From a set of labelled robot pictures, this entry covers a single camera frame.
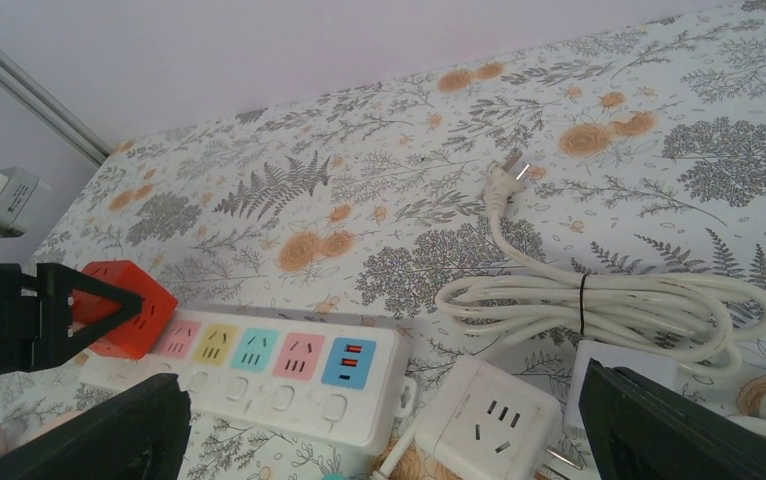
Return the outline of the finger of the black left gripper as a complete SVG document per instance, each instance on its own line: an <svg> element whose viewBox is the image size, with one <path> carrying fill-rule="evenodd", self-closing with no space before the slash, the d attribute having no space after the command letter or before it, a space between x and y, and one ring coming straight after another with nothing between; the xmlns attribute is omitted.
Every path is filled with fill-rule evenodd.
<svg viewBox="0 0 766 480"><path fill-rule="evenodd" d="M138 272L133 262L101 262L87 273L39 263L35 363L62 365L140 314L143 297L127 289L125 280Z"/></svg>

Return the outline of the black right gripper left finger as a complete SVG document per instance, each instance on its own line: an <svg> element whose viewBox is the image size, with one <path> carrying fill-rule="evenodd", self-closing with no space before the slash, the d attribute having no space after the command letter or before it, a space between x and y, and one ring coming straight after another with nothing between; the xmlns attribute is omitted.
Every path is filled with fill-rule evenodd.
<svg viewBox="0 0 766 480"><path fill-rule="evenodd" d="M160 373L0 457L0 479L176 479L191 399Z"/></svg>

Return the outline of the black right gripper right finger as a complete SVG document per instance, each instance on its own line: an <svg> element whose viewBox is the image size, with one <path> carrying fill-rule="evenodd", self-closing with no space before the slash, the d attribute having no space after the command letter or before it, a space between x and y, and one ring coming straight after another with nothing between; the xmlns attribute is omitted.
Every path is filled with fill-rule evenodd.
<svg viewBox="0 0 766 480"><path fill-rule="evenodd" d="M643 378L628 426L588 425L603 479L766 479L766 420L722 416Z"/></svg>

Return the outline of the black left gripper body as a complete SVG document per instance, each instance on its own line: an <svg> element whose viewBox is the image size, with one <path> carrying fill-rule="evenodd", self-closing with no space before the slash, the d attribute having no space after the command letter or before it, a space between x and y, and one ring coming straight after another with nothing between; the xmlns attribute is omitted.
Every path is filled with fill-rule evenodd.
<svg viewBox="0 0 766 480"><path fill-rule="evenodd" d="M72 270L43 263L36 276L0 264L0 375L55 368L72 358Z"/></svg>

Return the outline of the white cube socket adapter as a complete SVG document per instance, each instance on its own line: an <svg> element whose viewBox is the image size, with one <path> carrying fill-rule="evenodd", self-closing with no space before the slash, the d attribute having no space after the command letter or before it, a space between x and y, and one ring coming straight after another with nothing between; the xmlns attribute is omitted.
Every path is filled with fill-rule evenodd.
<svg viewBox="0 0 766 480"><path fill-rule="evenodd" d="M416 416L373 479L390 479L409 447L462 479L531 479L554 459L581 471L559 449L562 410L552 395L473 357L460 357L430 403Z"/></svg>

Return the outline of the white multicolour power strip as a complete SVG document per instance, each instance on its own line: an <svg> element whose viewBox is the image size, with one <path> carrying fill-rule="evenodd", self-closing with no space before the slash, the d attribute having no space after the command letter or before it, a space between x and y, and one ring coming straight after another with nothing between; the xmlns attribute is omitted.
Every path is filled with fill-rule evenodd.
<svg viewBox="0 0 766 480"><path fill-rule="evenodd" d="M378 454L415 408L410 353L392 328L179 309L144 357L92 353L79 379L122 392L172 374L195 412Z"/></svg>

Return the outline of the white small charger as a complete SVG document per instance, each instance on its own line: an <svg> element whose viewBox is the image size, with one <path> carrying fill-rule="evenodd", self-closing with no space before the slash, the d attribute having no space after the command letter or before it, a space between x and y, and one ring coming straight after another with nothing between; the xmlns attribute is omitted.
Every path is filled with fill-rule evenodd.
<svg viewBox="0 0 766 480"><path fill-rule="evenodd" d="M673 391L677 385L675 359L594 340L578 344L563 427L583 432L588 425L628 426L634 419L631 402L643 378Z"/></svg>

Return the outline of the floral patterned table mat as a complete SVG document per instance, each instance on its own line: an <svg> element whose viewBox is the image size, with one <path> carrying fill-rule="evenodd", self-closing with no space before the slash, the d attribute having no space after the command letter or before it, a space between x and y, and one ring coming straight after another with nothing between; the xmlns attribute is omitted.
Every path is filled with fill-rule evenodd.
<svg viewBox="0 0 766 480"><path fill-rule="evenodd" d="M129 259L182 304L396 330L428 401L484 351L437 312L519 266L480 192L530 170L517 249L597 274L706 273L766 291L766 1L738 1L208 121L122 144L24 268ZM728 379L678 391L722 414L766 395L766 336Z"/></svg>

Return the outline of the aluminium corner frame post left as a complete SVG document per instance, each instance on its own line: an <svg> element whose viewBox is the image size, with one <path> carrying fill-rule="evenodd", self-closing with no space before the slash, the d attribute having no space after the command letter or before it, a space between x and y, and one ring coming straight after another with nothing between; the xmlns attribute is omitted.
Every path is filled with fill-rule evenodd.
<svg viewBox="0 0 766 480"><path fill-rule="evenodd" d="M96 166L113 148L0 49L0 88Z"/></svg>

